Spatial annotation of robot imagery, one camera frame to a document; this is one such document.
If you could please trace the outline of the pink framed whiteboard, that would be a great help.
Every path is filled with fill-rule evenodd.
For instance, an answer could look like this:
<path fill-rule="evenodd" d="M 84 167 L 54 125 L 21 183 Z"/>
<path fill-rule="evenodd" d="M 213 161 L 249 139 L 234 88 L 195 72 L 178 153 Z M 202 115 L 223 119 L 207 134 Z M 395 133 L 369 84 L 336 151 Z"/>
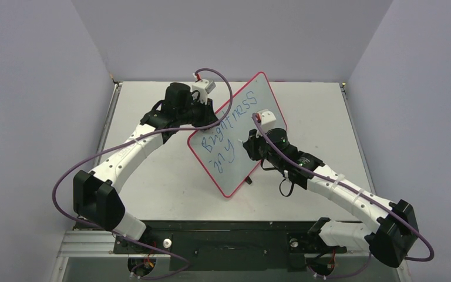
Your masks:
<path fill-rule="evenodd" d="M 252 115 L 268 109 L 277 118 L 275 128 L 287 129 L 287 123 L 264 72 L 258 72 L 232 99 L 216 110 L 222 122 L 209 130 L 197 130 L 187 139 L 188 147 L 220 193 L 231 197 L 253 172 L 259 161 L 252 161 L 243 144 L 255 128 Z"/>

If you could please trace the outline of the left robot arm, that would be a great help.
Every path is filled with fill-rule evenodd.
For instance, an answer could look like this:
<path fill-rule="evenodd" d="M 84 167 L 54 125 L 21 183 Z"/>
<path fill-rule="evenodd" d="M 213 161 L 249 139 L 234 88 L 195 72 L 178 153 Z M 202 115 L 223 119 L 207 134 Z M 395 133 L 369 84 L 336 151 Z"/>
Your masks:
<path fill-rule="evenodd" d="M 192 85 L 173 82 L 136 126 L 127 146 L 117 149 L 91 171 L 81 170 L 73 178 L 74 211 L 107 231 L 129 237 L 138 253 L 148 251 L 152 237 L 147 226 L 130 214 L 120 196 L 122 187 L 139 165 L 183 125 L 208 126 L 218 121 L 209 94 L 216 84 L 201 79 Z"/>

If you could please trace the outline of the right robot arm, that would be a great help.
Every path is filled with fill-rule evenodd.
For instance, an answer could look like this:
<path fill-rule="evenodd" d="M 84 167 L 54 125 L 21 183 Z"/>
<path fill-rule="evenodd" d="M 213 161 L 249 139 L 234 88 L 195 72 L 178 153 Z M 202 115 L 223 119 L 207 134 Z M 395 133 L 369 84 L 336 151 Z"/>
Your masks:
<path fill-rule="evenodd" d="M 282 128 L 270 130 L 267 136 L 279 151 L 257 129 L 251 129 L 243 143 L 251 160 L 268 161 L 293 186 L 325 197 L 359 220 L 348 223 L 321 218 L 307 236 L 312 249 L 344 247 L 369 251 L 389 267 L 400 266 L 418 238 L 413 233 L 418 224 L 411 204 L 405 200 L 395 203 L 358 187 L 319 158 L 291 145 Z"/>

